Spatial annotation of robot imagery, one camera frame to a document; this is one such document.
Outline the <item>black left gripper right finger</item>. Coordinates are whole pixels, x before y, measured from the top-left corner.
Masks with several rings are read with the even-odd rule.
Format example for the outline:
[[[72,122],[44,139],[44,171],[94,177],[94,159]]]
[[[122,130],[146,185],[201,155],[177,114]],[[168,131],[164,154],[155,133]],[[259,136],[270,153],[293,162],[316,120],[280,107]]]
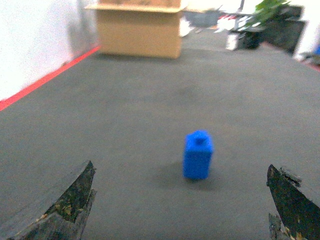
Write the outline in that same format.
[[[272,240],[318,240],[320,198],[286,167],[270,165],[267,182],[277,214],[268,214]]]

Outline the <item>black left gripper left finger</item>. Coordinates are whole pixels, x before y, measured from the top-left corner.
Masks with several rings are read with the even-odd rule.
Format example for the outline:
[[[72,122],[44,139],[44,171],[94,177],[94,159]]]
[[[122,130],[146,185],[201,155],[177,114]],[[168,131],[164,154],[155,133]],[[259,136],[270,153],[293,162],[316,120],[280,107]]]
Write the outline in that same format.
[[[2,240],[79,240],[96,196],[96,168],[87,160],[0,226]]]

